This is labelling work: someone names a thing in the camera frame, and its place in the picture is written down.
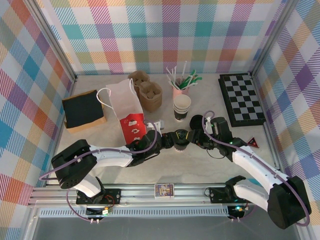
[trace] chessboard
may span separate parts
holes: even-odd
[[[221,74],[219,84],[232,127],[264,124],[266,118],[248,73]]]

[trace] red label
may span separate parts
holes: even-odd
[[[147,133],[144,119],[143,113],[134,113],[120,120],[126,144],[130,144],[134,140],[140,140]]]
[[[256,139],[253,137],[250,139],[250,141],[247,142],[247,144],[251,147],[259,148]]]

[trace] red triangle sign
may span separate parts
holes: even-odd
[[[251,139],[247,142],[247,144],[248,144],[249,146],[251,146],[251,147],[259,148],[259,146],[258,146],[258,144],[257,144],[257,141],[255,140],[254,137],[251,138]]]

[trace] plaid backdrop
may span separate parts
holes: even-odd
[[[286,0],[38,0],[78,74],[248,72]]]
[[[23,0],[0,0],[0,239],[16,240],[71,80]]]
[[[285,171],[304,180],[320,239],[320,1],[301,0],[257,84]]]

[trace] white table surface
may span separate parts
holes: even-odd
[[[190,88],[189,96],[192,100],[186,119],[182,122],[175,120],[173,111],[172,89],[165,74],[151,74],[150,80],[158,83],[163,90],[162,106],[155,112],[144,111],[146,119],[164,120],[165,128],[162,133],[173,132],[177,129],[191,130],[189,122],[192,116],[203,115],[207,110],[213,110],[216,117],[225,117],[229,123],[233,137],[248,141],[255,137],[259,148],[252,148],[254,152],[267,163],[274,166],[263,126],[231,127],[226,106],[218,83],[218,74],[200,74],[203,79],[198,85]],[[126,75],[85,75],[79,76],[74,95],[89,90],[101,89],[106,84],[118,83],[126,79]],[[105,103],[109,103],[107,91],[101,91],[100,96]],[[57,152],[79,139],[86,139],[89,144],[100,147],[120,147],[125,145],[120,124],[112,109],[105,107],[104,114],[107,122],[77,133],[69,133],[63,129]],[[217,149],[210,151],[214,157],[221,157]],[[134,167],[101,167],[91,171],[105,184],[109,183],[222,183],[228,179],[242,175],[251,176],[241,167],[230,162],[226,157],[213,159],[207,152],[194,144],[189,144],[184,152],[177,152],[174,147],[163,149],[159,156]]]

